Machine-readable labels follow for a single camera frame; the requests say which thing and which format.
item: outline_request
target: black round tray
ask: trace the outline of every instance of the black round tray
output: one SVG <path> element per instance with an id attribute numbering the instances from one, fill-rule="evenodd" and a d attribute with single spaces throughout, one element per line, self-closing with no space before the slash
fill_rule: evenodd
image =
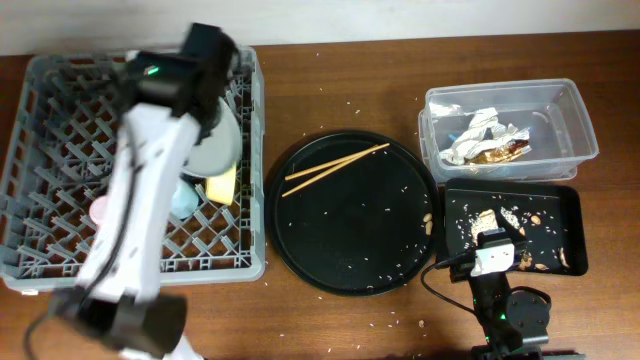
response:
<path id="1" fill-rule="evenodd" d="M 296 171 L 390 143 L 306 188 L 282 194 L 320 172 Z M 436 184 L 422 162 L 384 136 L 349 131 L 319 138 L 289 158 L 267 194 L 272 243 L 304 281 L 340 295 L 374 295 L 403 286 L 443 241 Z M 431 236 L 423 217 L 433 214 Z"/>

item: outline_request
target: white wall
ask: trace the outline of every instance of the white wall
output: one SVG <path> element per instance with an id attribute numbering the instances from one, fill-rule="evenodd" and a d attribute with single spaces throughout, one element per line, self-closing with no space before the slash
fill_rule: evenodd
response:
<path id="1" fill-rule="evenodd" d="M 640 0 L 0 0 L 0 54 L 179 44 L 190 22 L 246 45 L 640 28 Z"/>

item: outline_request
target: plastic food container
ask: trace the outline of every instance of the plastic food container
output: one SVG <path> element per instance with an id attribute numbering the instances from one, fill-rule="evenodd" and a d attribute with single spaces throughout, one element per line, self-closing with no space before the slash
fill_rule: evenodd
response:
<path id="1" fill-rule="evenodd" d="M 476 111 L 495 107 L 499 122 L 529 128 L 532 151 L 512 162 L 453 165 L 440 159 L 464 133 Z M 464 177 L 556 181 L 576 176 L 581 162 L 598 155 L 591 119 L 575 83 L 531 80 L 430 89 L 420 113 L 423 161 L 438 183 Z"/>

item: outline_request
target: food wrapper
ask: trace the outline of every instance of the food wrapper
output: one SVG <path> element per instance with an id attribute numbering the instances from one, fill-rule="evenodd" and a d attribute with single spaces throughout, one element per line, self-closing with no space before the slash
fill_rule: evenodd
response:
<path id="1" fill-rule="evenodd" d="M 531 151 L 529 128 L 518 130 L 498 122 L 495 108 L 475 112 L 469 129 L 458 137 L 451 148 L 440 152 L 440 158 L 454 165 L 487 164 L 512 161 Z M 491 130 L 493 139 L 486 139 Z"/>

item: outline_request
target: yellow sponge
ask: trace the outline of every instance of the yellow sponge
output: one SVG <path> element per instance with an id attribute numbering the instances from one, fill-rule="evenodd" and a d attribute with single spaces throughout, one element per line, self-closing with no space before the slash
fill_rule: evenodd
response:
<path id="1" fill-rule="evenodd" d="M 211 201 L 231 205 L 236 187 L 236 164 L 224 174 L 207 178 L 207 198 Z"/>

